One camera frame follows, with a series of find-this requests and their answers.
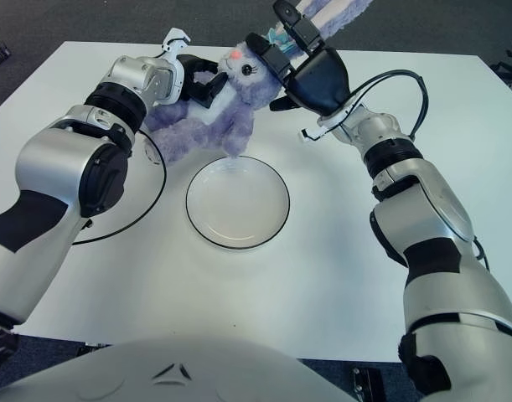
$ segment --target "silver robot arm segment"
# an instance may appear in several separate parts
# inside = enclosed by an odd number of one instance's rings
[[[358,148],[380,201],[371,227],[408,267],[399,354],[409,375],[426,402],[512,401],[512,304],[473,252],[466,210],[395,117],[348,113],[318,124]]]
[[[75,237],[123,195],[127,159],[144,117],[156,102],[179,98],[184,68],[176,56],[188,41],[173,29],[161,57],[122,56],[84,105],[72,107],[20,152],[19,197],[0,214],[0,363],[17,348],[9,331],[27,320]]]

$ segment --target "bunny face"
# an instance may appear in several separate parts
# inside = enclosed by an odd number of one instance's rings
[[[268,105],[280,91],[280,82],[246,44],[238,44],[219,62],[242,101],[253,109]]]

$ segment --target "bunny ear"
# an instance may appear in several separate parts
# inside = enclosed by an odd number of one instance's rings
[[[300,11],[301,14],[311,19],[330,1],[331,0],[302,0],[297,5],[297,10]]]
[[[358,17],[371,0],[331,0],[312,18],[323,39],[334,36],[342,27]]]

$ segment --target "white table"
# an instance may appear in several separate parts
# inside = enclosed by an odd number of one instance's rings
[[[121,54],[158,45],[66,42],[0,107],[0,213],[17,198],[13,167],[35,132],[80,104]],[[218,59],[225,49],[189,48]],[[390,69],[425,78],[431,108],[417,134],[473,219],[492,272],[512,299],[512,93],[475,56],[344,51],[351,86]],[[419,110],[412,80],[386,81],[368,106],[411,129]],[[166,193],[140,224],[113,239],[73,247],[29,320],[27,335],[121,343],[164,333],[249,338],[298,358],[396,361],[404,331],[406,270],[371,234],[371,181],[352,147],[325,137],[306,111],[256,114],[246,155],[271,164],[291,194],[272,241],[224,250],[202,239],[185,213],[189,180],[218,152],[194,152],[168,170]],[[160,167],[139,139],[126,193],[82,238],[131,221],[155,197]]]

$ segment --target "black cable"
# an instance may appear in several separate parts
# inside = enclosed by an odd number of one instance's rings
[[[425,86],[425,82],[423,81],[423,78],[420,75],[418,75],[415,72],[413,72],[413,71],[410,71],[410,70],[391,70],[391,71],[386,71],[385,73],[376,75],[375,77],[372,77],[372,78],[368,79],[364,84],[360,85],[358,88],[356,88],[355,90],[353,90],[350,93],[349,97],[352,98],[353,96],[356,96],[361,90],[363,90],[367,85],[370,85],[359,96],[359,98],[356,100],[356,102],[353,104],[353,107],[351,108],[350,113],[348,114],[348,116],[350,116],[350,114],[356,108],[356,106],[360,103],[362,98],[370,90],[372,90],[373,87],[375,87],[376,85],[378,85],[379,83],[381,83],[384,80],[388,80],[389,78],[396,77],[396,76],[406,76],[406,77],[413,78],[414,80],[416,80],[416,83],[419,85],[419,87],[421,89],[421,95],[422,95],[421,109],[420,109],[419,115],[417,117],[416,124],[412,128],[412,131],[411,131],[410,136],[409,136],[410,139],[412,141],[414,141],[416,139],[416,131],[420,128],[421,124],[425,120],[425,117],[427,115],[427,110],[429,109],[429,95],[427,93],[427,87]]]
[[[321,138],[323,138],[323,136],[320,136],[320,137],[314,138],[314,137],[312,137],[312,136],[308,135],[308,132],[307,132],[306,130],[303,130],[303,137],[304,137],[304,138],[307,138],[307,139],[310,139],[310,140],[312,140],[313,142],[315,142],[315,141],[319,141]]]
[[[153,207],[155,206],[155,204],[158,202],[158,200],[161,198],[161,195],[163,195],[163,192],[164,192],[164,188],[166,187],[166,162],[164,161],[164,158],[163,158],[163,155],[161,154],[161,152],[159,151],[158,147],[157,147],[157,144],[151,139],[151,137],[146,134],[144,131],[138,131],[140,132],[143,136],[145,136],[153,145],[153,147],[155,148],[155,150],[157,151],[158,155],[160,156],[161,158],[161,165],[163,166],[163,183],[161,184],[161,188],[158,190],[158,194],[157,194],[157,197],[155,197],[155,199],[153,200],[153,202],[151,203],[151,205],[149,207],[147,207],[147,209],[138,217],[136,218],[135,220],[133,220],[130,224],[127,224],[125,225],[124,227],[122,227],[121,229],[118,229],[114,232],[111,232],[109,234],[105,234],[105,235],[102,235],[102,236],[99,236],[99,237],[94,237],[94,238],[91,238],[91,239],[86,239],[86,240],[80,240],[80,241],[76,241],[74,242],[72,245],[85,245],[87,243],[93,243],[95,241],[99,241],[99,240],[104,240],[104,239],[108,239],[109,237],[112,237],[112,236],[115,236],[115,235],[118,235],[120,234],[121,232],[129,229],[130,227],[132,227],[133,225],[137,224],[138,222],[140,222],[140,220],[142,220],[142,218],[144,216],[146,216],[149,211],[151,211],[153,209]]]
[[[487,269],[488,272],[490,272],[489,260],[487,259],[487,255],[484,252],[484,248],[481,245],[481,243],[479,243],[477,237],[473,239],[473,243],[477,247],[477,250],[479,250],[479,254],[475,258],[477,258],[478,260],[484,260],[484,267]]]

